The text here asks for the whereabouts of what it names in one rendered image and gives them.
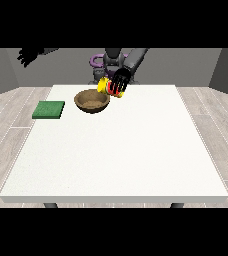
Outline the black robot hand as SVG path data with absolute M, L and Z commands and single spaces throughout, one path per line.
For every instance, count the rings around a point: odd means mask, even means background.
M 24 67 L 27 67 L 31 62 L 33 62 L 39 55 L 43 53 L 43 48 L 22 48 L 19 51 L 19 56 L 17 59 Z
M 110 90 L 116 94 L 120 92 L 124 92 L 126 87 L 130 81 L 131 72 L 126 68 L 118 69 L 114 76 L 110 85 Z

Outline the yellow cup with melon print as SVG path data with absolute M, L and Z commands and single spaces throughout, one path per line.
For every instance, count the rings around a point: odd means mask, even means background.
M 103 94 L 121 98 L 124 95 L 124 93 L 119 92 L 118 90 L 110 89 L 111 84 L 112 81 L 109 78 L 102 77 L 98 82 L 97 91 Z

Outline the brown wooden bowl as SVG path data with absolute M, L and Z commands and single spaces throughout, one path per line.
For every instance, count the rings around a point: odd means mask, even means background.
M 98 92 L 96 89 L 80 91 L 75 97 L 76 106 L 83 112 L 95 114 L 103 111 L 110 102 L 110 96 Z

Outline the green square pad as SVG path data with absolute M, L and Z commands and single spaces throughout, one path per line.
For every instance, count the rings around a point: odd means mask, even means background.
M 32 114 L 32 118 L 59 119 L 64 106 L 64 101 L 40 101 Z

